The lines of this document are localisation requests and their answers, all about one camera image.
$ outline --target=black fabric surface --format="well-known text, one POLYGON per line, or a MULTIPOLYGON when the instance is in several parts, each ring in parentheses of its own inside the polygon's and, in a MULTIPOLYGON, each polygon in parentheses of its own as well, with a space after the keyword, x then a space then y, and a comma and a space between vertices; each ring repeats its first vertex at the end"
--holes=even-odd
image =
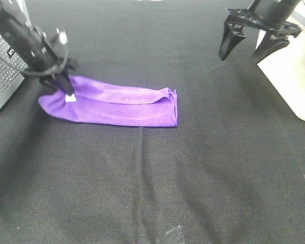
POLYGON ((305 122, 250 55, 222 62, 223 9, 250 0, 29 0, 33 24, 66 29, 79 75, 178 92, 173 129, 49 117, 26 80, 0 112, 0 244, 305 243, 305 122))

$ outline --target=gray metal basket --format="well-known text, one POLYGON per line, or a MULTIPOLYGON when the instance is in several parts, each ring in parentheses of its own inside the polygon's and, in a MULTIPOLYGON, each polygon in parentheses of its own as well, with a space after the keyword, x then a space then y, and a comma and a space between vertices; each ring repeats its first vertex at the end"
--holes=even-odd
MULTIPOLYGON (((27 67, 26 63, 17 53, 14 53, 12 57, 9 57, 9 50, 9 44, 0 37, 0 57, 13 65, 13 67, 20 70, 25 69, 27 67)), ((6 63, 0 60, 0 109, 9 100, 23 80, 24 77, 18 71, 9 67, 6 63)))

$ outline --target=purple towel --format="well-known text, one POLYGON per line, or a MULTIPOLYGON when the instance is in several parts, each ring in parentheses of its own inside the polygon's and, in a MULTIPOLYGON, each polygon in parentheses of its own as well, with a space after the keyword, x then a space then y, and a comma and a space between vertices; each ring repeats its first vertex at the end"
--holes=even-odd
POLYGON ((118 126, 176 127, 177 94, 169 88, 151 90, 105 84, 71 76, 76 102, 61 90, 39 98, 49 115, 79 123, 118 126))

